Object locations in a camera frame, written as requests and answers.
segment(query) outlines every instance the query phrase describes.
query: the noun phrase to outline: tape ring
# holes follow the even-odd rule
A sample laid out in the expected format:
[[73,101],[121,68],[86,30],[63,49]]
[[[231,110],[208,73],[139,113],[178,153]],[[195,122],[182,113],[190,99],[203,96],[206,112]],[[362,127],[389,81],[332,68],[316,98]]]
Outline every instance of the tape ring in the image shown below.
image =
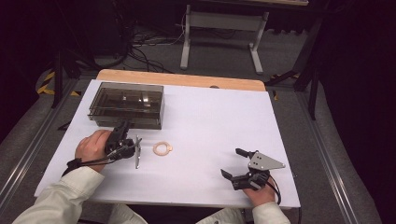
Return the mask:
[[[157,150],[157,147],[158,147],[158,146],[162,146],[162,145],[166,146],[166,150],[165,150],[164,152],[161,152],[161,151],[158,151],[158,150]],[[172,151],[172,150],[173,150],[172,146],[169,145],[169,143],[167,143],[167,142],[159,142],[159,143],[155,144],[154,147],[152,147],[152,151],[153,151],[157,156],[166,156],[166,155],[168,155],[168,153],[169,153],[170,151]]]

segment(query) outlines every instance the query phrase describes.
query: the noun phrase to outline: metal frame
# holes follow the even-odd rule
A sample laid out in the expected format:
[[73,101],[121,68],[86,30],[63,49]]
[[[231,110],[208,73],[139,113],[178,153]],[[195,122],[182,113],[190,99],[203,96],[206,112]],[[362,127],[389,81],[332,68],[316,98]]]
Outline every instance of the metal frame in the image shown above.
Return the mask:
[[323,164],[324,170],[327,177],[329,178],[330,185],[332,186],[332,191],[334,193],[335,199],[340,206],[341,213],[344,217],[346,223],[359,224],[358,217],[356,216],[352,204],[348,198],[347,189],[344,185],[343,179],[338,173],[338,169],[332,160],[332,156],[329,154],[325,144],[323,143],[322,134],[319,130],[318,125],[311,119],[310,112],[307,108],[307,100],[302,92],[296,92],[297,100],[304,112],[305,119],[308,123],[309,129],[315,138],[317,143],[318,154],[320,160]]
[[256,73],[262,74],[262,63],[260,62],[257,48],[262,40],[262,33],[265,24],[268,21],[268,12],[264,12],[262,16],[240,16],[240,15],[226,15],[219,13],[205,13],[191,11],[191,6],[187,5],[186,9],[186,24],[184,32],[184,45],[181,53],[180,68],[186,70],[189,64],[190,55],[190,30],[191,27],[205,27],[217,29],[233,29],[244,31],[256,31],[256,38],[253,43],[249,44],[251,58],[256,69]]
[[53,121],[55,121],[58,113],[60,112],[65,101],[67,100],[69,93],[74,89],[77,82],[78,82],[77,79],[70,79],[67,82],[63,92],[64,97],[61,98],[59,104],[57,104],[55,108],[52,108],[51,111],[48,113],[47,117],[43,121],[43,124],[39,128],[38,132],[35,134],[32,143],[29,145],[28,148],[26,148],[26,151],[21,156],[20,161],[13,168],[10,176],[8,177],[6,184],[3,186],[2,190],[0,191],[0,198],[1,198],[0,216],[6,210],[9,201],[11,200],[15,191],[17,190],[18,186],[20,185],[24,176],[29,170],[29,167],[33,163],[35,156],[37,155],[41,146],[44,144],[45,137],[47,136],[47,133],[50,131],[50,126],[52,125]]

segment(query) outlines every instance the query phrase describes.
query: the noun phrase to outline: hand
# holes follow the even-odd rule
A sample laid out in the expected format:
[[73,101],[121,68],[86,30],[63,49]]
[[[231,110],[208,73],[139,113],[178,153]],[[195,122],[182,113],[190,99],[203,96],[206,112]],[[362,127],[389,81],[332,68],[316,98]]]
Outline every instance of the hand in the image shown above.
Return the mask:
[[[274,181],[271,177],[268,179],[268,182],[274,186]],[[269,186],[262,187],[258,190],[243,189],[243,191],[246,193],[255,207],[275,201],[275,192]]]
[[[76,148],[76,158],[81,158],[81,161],[94,161],[102,159],[106,156],[105,146],[107,138],[110,136],[111,131],[98,130],[91,136],[83,138]],[[91,165],[94,171],[100,173],[104,165]]]

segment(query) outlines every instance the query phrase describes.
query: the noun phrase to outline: gray carpet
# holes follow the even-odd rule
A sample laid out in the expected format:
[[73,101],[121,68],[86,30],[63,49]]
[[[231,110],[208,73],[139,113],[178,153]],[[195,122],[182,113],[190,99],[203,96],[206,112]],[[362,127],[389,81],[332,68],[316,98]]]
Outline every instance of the gray carpet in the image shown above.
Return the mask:
[[[221,39],[208,32],[195,32],[191,37],[190,62],[186,71],[179,69],[182,48],[180,42],[170,46],[141,47],[139,49],[144,51],[149,59],[161,62],[166,69],[179,74],[268,80],[271,75],[282,74],[292,68],[305,39],[305,35],[273,35],[271,32],[265,32],[259,47],[264,75],[259,77],[255,74],[248,52],[248,43],[253,36],[254,33],[236,32],[231,39]],[[128,58],[124,64],[115,68],[136,70],[136,68],[142,67],[145,67],[142,63]],[[84,91],[88,83],[88,77],[83,77],[75,87],[75,91]],[[278,100],[275,101],[272,98],[272,103],[290,160],[291,170],[296,175],[295,183],[303,211],[302,223],[345,223],[318,156],[315,139],[309,130],[309,123],[304,118],[306,108],[301,108],[296,93],[291,88],[269,89],[276,90],[278,94]],[[64,135],[64,131],[57,131],[57,128],[73,118],[80,99],[81,96],[68,97],[61,113],[46,136],[46,144],[40,148],[6,211],[0,216],[1,223],[11,223],[18,214],[34,203],[35,188]],[[51,95],[40,95],[40,99],[0,146],[2,154],[0,181],[2,185],[6,183],[19,156],[29,146],[39,125],[50,111],[51,100]],[[316,123],[322,133],[324,144],[330,150],[329,152],[344,180],[359,221],[361,223],[380,223],[373,200],[353,169],[332,123],[332,116],[326,105],[322,89],[318,93]],[[86,202],[81,217],[106,223],[110,211],[110,204]],[[291,223],[297,223],[297,209],[287,210],[285,214]]]

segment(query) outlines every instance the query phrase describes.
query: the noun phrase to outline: transparent box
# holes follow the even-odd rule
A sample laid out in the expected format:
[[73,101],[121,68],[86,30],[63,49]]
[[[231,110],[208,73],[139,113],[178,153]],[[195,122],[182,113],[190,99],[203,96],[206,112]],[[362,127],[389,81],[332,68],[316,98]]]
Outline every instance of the transparent box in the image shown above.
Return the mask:
[[123,120],[132,129],[160,130],[163,126],[163,86],[103,82],[90,106],[90,120],[117,127]]

